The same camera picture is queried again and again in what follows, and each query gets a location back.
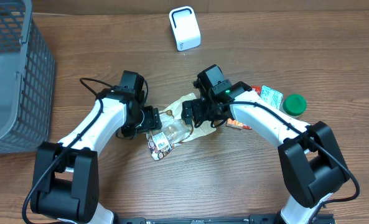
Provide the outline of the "brown pantree snack bag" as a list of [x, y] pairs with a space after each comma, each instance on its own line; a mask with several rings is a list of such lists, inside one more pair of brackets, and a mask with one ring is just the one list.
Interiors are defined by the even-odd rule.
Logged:
[[146, 134], [148, 148], [151, 157], [159, 161], [166, 157], [173, 149], [185, 142], [209, 135], [216, 131], [212, 128], [211, 122], [204, 122], [199, 128], [194, 128], [192, 124], [185, 124], [181, 118], [182, 103], [187, 100], [196, 100], [194, 93], [189, 93], [171, 103], [167, 108], [159, 112], [162, 128], [150, 131]]

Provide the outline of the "orange small box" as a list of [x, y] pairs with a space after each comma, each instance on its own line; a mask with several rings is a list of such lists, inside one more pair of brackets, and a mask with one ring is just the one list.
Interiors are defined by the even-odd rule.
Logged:
[[230, 119], [230, 118], [227, 119], [226, 126], [231, 127], [231, 128], [236, 128], [236, 129], [248, 129], [248, 130], [251, 129], [248, 125], [245, 125], [237, 120]]

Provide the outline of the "red snack stick packet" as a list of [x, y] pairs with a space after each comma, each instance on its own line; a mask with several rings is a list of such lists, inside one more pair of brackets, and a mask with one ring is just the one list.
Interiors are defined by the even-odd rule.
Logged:
[[261, 94], [261, 86], [252, 86], [252, 90], [257, 92], [258, 95]]

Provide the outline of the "teal snack packet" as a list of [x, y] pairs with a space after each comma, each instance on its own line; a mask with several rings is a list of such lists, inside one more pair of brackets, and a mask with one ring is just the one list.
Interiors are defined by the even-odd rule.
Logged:
[[277, 90], [274, 90], [268, 86], [263, 85], [261, 87], [260, 97], [267, 104], [271, 105], [273, 108], [277, 110], [280, 108], [281, 103], [283, 101], [283, 94]]

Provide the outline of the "green lid jar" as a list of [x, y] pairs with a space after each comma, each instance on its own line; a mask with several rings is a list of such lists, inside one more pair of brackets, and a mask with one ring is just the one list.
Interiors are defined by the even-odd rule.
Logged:
[[307, 109], [307, 101], [302, 95], [289, 95], [282, 103], [282, 110], [289, 116], [300, 116]]

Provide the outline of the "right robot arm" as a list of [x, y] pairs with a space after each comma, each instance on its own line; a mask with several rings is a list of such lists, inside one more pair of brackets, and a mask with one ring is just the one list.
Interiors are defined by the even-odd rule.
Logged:
[[235, 119], [247, 124], [278, 150], [284, 184], [290, 194], [267, 223], [334, 223], [319, 215], [331, 196], [350, 180], [350, 171], [331, 128], [319, 121], [310, 125], [268, 105], [251, 86], [232, 84], [217, 65], [200, 72], [194, 81], [200, 98], [182, 104], [181, 117], [195, 128]]

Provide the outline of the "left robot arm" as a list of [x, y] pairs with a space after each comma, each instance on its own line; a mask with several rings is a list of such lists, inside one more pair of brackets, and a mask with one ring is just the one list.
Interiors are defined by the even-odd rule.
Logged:
[[119, 223], [99, 201], [98, 157], [112, 136], [132, 140], [158, 130], [157, 108], [146, 105], [149, 87], [143, 76], [125, 70], [118, 85], [94, 92], [86, 118], [56, 143], [43, 142], [35, 157], [32, 188], [22, 205], [54, 223]]

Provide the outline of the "white barcode scanner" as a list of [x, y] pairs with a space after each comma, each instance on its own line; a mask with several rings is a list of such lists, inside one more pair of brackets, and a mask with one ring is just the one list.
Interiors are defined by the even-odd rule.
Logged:
[[169, 21], [178, 51], [196, 48], [201, 44], [201, 34], [194, 9], [183, 6], [169, 12]]

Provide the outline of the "grey plastic mesh basket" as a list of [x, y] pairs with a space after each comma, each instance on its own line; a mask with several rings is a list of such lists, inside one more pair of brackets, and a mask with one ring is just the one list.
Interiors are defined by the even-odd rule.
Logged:
[[0, 0], [0, 154], [50, 138], [56, 61], [32, 10], [31, 1]]

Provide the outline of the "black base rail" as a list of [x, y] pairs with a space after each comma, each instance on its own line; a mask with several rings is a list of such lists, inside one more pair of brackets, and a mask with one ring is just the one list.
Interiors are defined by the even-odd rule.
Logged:
[[273, 224], [284, 223], [278, 215], [262, 214], [248, 217], [215, 217], [215, 218], [119, 218], [119, 224]]

